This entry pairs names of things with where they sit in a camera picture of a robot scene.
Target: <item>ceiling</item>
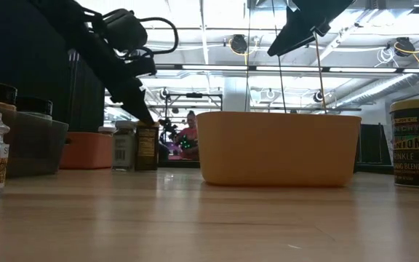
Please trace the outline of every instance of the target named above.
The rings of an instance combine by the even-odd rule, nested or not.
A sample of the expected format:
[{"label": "ceiling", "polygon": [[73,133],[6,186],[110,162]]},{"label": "ceiling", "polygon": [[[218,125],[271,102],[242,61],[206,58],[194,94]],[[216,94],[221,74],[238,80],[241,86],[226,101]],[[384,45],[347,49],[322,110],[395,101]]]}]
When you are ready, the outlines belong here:
[{"label": "ceiling", "polygon": [[[103,14],[125,8],[133,10],[139,18],[164,17],[171,20],[178,29],[179,47],[171,54],[155,56],[156,64],[279,65],[278,58],[269,57],[266,51],[276,38],[276,31],[280,31],[287,22],[285,7],[275,8],[273,14],[272,8],[259,9],[255,12],[246,8],[250,2],[263,2],[259,0],[77,1],[84,7]],[[285,1],[274,2],[282,5]],[[419,3],[418,0],[405,0],[405,2]],[[385,54],[382,51],[387,43],[394,44],[397,37],[409,37],[416,50],[419,50],[419,12],[411,13],[411,11],[412,8],[347,9],[332,21],[329,33],[319,37],[321,65],[360,68],[419,66],[412,55],[394,56],[391,60],[389,59],[391,51]],[[168,25],[161,22],[148,22],[143,25],[147,28],[149,48],[169,49],[173,45],[174,36]],[[247,58],[232,52],[227,44],[234,34],[246,36],[250,46],[250,55]],[[314,43],[280,57],[281,66],[315,66],[316,62]],[[143,78],[142,82],[150,92],[146,97],[148,104],[155,105],[162,102],[159,101],[159,92],[165,87],[170,92],[222,93],[226,77],[225,74],[214,74],[214,72],[210,74],[206,71],[204,74],[203,72],[186,74],[186,77],[182,78],[177,76],[176,72],[160,71],[156,77]],[[376,79],[347,74],[327,75],[323,79],[324,91],[331,96],[330,102]],[[304,107],[314,104],[312,95],[320,88],[318,76],[298,74],[283,76],[282,80],[287,106]],[[282,104],[279,74],[250,75],[247,83],[252,93],[253,106],[260,103],[273,107],[277,103]],[[204,100],[203,103],[195,102],[195,105],[211,106],[211,103]]]}]

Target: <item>person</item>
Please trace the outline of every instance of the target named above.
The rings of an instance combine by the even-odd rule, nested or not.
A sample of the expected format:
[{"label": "person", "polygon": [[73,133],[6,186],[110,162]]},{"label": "person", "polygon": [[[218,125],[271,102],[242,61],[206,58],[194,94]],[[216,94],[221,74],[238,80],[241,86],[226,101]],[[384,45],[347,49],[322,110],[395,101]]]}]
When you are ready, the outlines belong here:
[{"label": "person", "polygon": [[199,159],[199,150],[198,150],[198,133],[196,131],[196,115],[193,111],[188,112],[187,114],[187,124],[188,127],[182,130],[176,137],[176,142],[182,142],[184,137],[190,143],[195,143],[196,146],[191,148],[182,148],[182,153],[180,156],[183,159]]}]

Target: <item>plastic bin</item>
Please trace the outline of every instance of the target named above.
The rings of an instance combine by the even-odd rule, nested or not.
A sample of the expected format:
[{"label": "plastic bin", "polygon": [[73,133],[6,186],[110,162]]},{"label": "plastic bin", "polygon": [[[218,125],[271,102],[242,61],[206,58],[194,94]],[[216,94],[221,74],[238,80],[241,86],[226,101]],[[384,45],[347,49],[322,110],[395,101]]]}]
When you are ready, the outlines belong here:
[{"label": "plastic bin", "polygon": [[61,169],[99,169],[113,165],[113,137],[92,132],[69,132]]},{"label": "plastic bin", "polygon": [[11,130],[7,178],[48,175],[59,170],[68,124],[0,108],[3,123]]},{"label": "plastic bin", "polygon": [[310,114],[199,114],[201,173],[221,186],[344,186],[361,118]]}]

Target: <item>white ceiling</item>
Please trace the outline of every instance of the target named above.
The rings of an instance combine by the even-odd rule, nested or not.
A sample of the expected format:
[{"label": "white ceiling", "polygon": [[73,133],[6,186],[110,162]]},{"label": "white ceiling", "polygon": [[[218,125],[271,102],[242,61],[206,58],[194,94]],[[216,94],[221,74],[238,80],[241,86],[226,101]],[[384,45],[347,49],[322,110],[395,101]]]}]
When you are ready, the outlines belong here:
[{"label": "white ceiling", "polygon": [[[286,12],[276,9],[276,17],[272,12],[255,12],[250,15],[244,8],[247,0],[206,0],[204,1],[205,38],[208,46],[208,61],[204,59],[203,39],[201,30],[200,0],[77,0],[83,6],[97,12],[107,13],[114,9],[133,9],[139,18],[164,17],[171,20],[179,28],[180,45],[178,51],[168,55],[157,55],[158,64],[214,64],[214,65],[244,65],[243,55],[232,53],[228,45],[224,46],[234,34],[249,36],[253,53],[247,58],[250,65],[277,66],[277,57],[269,57],[266,53],[268,47],[276,38],[275,26],[278,30],[286,23]],[[330,24],[330,32],[319,39],[320,51],[330,44],[345,29],[350,28],[363,13],[362,10],[346,10]],[[379,64],[377,48],[384,48],[388,42],[392,44],[397,37],[409,37],[410,41],[419,49],[419,15],[404,13],[398,17],[387,10],[376,12],[378,14],[368,23],[363,24],[346,37],[325,59],[322,66],[354,66],[374,67]],[[172,31],[168,25],[161,22],[143,24],[148,28],[148,46],[151,49],[167,49],[173,44]],[[254,38],[260,40],[255,47]],[[282,66],[310,66],[316,61],[316,50],[312,44],[310,48],[301,47],[281,57]],[[395,57],[399,67],[405,67],[415,62],[413,56]],[[380,67],[396,67],[395,63],[381,64]],[[324,88],[326,92],[334,90],[334,95],[347,94],[352,90],[371,82],[372,79],[352,79],[350,77],[325,77]],[[211,89],[224,88],[223,76],[190,75],[184,79],[149,78],[143,83],[155,95],[163,87],[178,89],[181,92],[205,92]],[[318,77],[283,78],[288,104],[302,106],[305,102],[312,103],[310,93],[319,89]],[[251,76],[249,86],[254,91],[262,91],[261,100],[266,99],[266,89],[274,92],[280,90],[281,83],[278,76]],[[276,95],[271,100],[281,101]]]}]

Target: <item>black cable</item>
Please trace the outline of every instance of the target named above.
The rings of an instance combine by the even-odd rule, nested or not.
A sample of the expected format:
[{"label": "black cable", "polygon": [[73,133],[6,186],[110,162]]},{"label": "black cable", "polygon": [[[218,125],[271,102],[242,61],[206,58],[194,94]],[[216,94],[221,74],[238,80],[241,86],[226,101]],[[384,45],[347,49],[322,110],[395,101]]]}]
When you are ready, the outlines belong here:
[{"label": "black cable", "polygon": [[[136,50],[142,50],[145,51],[145,53],[141,54],[141,55],[133,55],[130,56],[132,54],[132,52],[136,51]],[[138,47],[137,49],[134,49],[134,51],[132,52],[128,52],[126,55],[120,56],[121,58],[123,58],[124,60],[137,60],[140,59],[141,57],[145,57],[145,56],[149,56],[150,58],[154,57],[154,52],[153,50],[147,48],[147,47]]]},{"label": "black cable", "polygon": [[162,18],[162,17],[148,17],[139,19],[140,22],[148,22],[148,21],[162,21],[166,24],[168,24],[172,30],[174,31],[174,46],[169,50],[163,50],[163,51],[153,51],[153,54],[155,55],[163,55],[163,54],[169,54],[174,52],[177,49],[177,46],[179,45],[179,35],[177,34],[177,28],[171,21],[168,19]]},{"label": "black cable", "polygon": [[[276,12],[274,11],[274,0],[271,0],[271,4],[273,5],[274,30],[276,32],[277,37]],[[279,56],[277,56],[277,61],[279,64],[279,76],[281,77],[282,105],[284,105],[284,113],[287,114],[287,108],[285,107],[284,82],[282,81],[281,58]]]},{"label": "black cable", "polygon": [[249,60],[250,55],[248,55],[248,54],[250,53],[250,29],[251,29],[251,23],[252,23],[252,10],[248,10],[248,42],[247,42],[247,51],[245,52],[246,53],[245,55],[247,56],[247,64],[246,64],[246,66],[247,66],[247,77],[246,77],[246,79],[247,79],[247,87],[245,88],[245,92],[246,93],[245,93],[245,109],[244,109],[244,111],[247,110],[248,96],[250,95],[250,98],[251,98],[250,86],[248,85],[248,78],[249,78],[248,68],[250,66],[250,60]]}]

